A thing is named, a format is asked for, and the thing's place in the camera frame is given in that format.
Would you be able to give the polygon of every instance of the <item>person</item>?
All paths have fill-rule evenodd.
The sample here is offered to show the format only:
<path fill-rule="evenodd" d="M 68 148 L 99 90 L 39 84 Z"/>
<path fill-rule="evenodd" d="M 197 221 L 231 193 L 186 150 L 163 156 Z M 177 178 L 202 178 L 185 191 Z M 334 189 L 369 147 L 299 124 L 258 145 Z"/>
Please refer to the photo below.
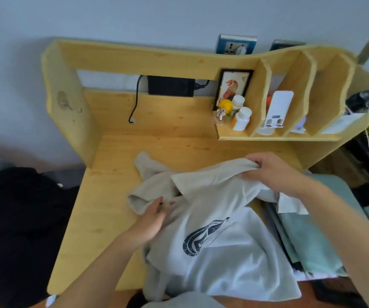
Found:
<path fill-rule="evenodd" d="M 273 153 L 246 156 L 259 170 L 240 174 L 258 180 L 270 189 L 303 202 L 314 223 L 330 240 L 354 285 L 369 306 L 369 221 L 318 181 L 291 168 Z M 159 232 L 168 209 L 158 211 L 156 199 L 136 223 L 120 236 L 63 292 L 53 308 L 107 308 L 133 252 Z M 169 301 L 148 303 L 147 307 L 222 307 L 211 297 L 185 293 Z"/>

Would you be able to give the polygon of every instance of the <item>picture frame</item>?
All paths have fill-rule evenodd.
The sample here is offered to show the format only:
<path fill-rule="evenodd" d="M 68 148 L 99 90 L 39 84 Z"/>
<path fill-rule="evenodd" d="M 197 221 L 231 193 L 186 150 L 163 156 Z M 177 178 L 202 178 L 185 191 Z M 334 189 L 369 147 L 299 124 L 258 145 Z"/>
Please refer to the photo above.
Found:
<path fill-rule="evenodd" d="M 234 95 L 246 94 L 254 70 L 252 69 L 222 69 L 214 100 L 213 111 L 217 110 L 218 103 L 223 99 L 232 100 Z"/>

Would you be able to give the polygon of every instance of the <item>person's left hand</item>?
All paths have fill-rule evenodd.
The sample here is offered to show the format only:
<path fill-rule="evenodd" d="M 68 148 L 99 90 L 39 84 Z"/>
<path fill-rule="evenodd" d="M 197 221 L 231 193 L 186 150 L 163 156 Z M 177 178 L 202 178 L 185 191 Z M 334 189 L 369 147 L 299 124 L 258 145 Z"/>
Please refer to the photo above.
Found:
<path fill-rule="evenodd" d="M 161 225 L 170 211 L 170 206 L 159 210 L 163 197 L 157 198 L 149 205 L 143 215 L 130 227 L 127 231 L 131 239 L 135 241 L 137 246 L 140 246 L 153 239 L 159 232 Z"/>

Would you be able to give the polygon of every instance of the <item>wall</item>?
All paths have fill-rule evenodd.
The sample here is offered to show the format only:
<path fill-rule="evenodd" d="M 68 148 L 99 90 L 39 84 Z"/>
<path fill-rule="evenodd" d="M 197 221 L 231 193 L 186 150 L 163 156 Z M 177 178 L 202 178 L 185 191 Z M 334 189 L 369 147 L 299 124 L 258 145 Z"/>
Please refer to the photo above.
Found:
<path fill-rule="evenodd" d="M 45 110 L 40 54 L 53 37 L 213 51 L 219 33 L 257 35 L 254 52 L 285 38 L 358 53 L 369 0 L 0 0 L 0 154 L 39 170 L 80 163 Z M 114 81 L 81 76 L 88 86 Z"/>

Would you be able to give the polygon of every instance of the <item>yellow hair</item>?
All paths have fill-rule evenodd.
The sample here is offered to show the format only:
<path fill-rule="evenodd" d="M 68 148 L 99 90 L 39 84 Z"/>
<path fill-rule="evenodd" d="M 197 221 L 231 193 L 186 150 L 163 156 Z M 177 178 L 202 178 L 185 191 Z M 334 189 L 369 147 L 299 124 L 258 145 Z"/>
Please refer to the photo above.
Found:
<path fill-rule="evenodd" d="M 228 99 L 223 99 L 220 103 L 218 103 L 219 108 L 223 108 L 225 110 L 225 114 L 228 114 L 233 110 L 233 103 Z"/>

